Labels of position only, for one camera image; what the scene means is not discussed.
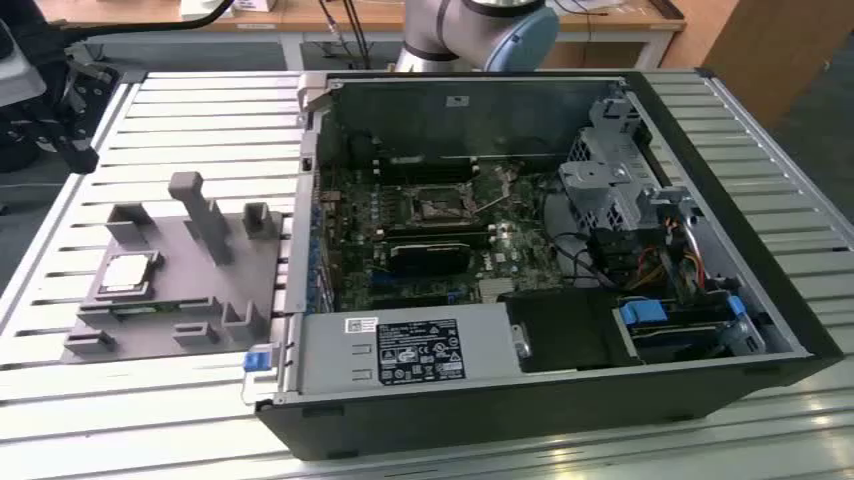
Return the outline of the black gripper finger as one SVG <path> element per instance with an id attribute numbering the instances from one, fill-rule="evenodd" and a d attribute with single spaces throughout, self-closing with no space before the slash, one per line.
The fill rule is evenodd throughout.
<path id="1" fill-rule="evenodd" d="M 51 145 L 70 170 L 88 174 L 99 162 L 92 141 L 122 73 L 108 64 L 83 62 L 67 54 L 62 62 L 44 67 L 43 79 L 48 87 Z"/>

